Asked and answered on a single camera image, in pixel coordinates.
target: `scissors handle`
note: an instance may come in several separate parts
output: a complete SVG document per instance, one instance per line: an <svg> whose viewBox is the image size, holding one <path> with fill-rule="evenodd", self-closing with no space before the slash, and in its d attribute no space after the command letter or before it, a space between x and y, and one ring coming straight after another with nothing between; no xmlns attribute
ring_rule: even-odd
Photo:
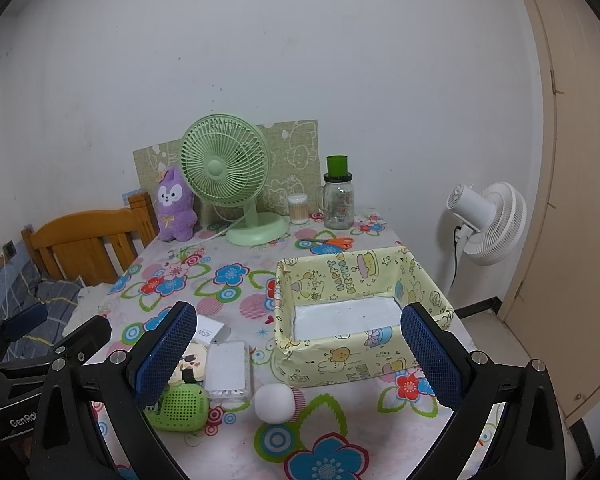
<svg viewBox="0 0 600 480"><path fill-rule="evenodd" d="M331 240L327 240L326 243L329 245L333 245L344 249L345 251L349 250L353 245L353 238L332 238Z"/></svg>

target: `purple plush toy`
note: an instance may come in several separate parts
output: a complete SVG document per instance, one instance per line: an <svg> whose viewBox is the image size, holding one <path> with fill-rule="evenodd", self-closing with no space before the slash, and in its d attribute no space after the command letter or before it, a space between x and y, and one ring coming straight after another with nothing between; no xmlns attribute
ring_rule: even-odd
<svg viewBox="0 0 600 480"><path fill-rule="evenodd" d="M193 192L178 168L168 168L158 188L158 238L186 242L193 236L198 216L193 211Z"/></svg>

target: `electrical outlet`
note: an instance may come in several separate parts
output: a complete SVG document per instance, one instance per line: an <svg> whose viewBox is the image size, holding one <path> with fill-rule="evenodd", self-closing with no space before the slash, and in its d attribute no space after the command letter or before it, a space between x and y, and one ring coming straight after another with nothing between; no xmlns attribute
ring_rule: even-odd
<svg viewBox="0 0 600 480"><path fill-rule="evenodd" d="M7 261L16 255L16 247L13 245L13 240L9 240L2 246L2 254L6 257Z"/></svg>

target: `black cable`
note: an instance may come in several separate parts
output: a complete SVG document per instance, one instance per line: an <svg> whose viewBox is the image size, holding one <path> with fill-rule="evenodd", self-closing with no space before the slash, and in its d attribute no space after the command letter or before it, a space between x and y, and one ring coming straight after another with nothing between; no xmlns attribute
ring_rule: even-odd
<svg viewBox="0 0 600 480"><path fill-rule="evenodd" d="M456 233L462 229L459 225L454 227L454 278L451 280L451 285L454 286L456 280L456 274L458 273L458 241L456 240Z"/></svg>

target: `beige door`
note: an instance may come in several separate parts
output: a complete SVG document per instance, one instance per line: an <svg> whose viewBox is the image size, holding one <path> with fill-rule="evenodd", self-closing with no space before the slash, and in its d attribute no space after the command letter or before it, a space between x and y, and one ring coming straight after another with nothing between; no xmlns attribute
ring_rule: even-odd
<svg viewBox="0 0 600 480"><path fill-rule="evenodd" d="M600 398L600 21L584 0L526 2L553 70L544 106L555 110L555 151L544 222L527 241L537 245L525 247L522 286L501 317L547 364L571 424Z"/></svg>

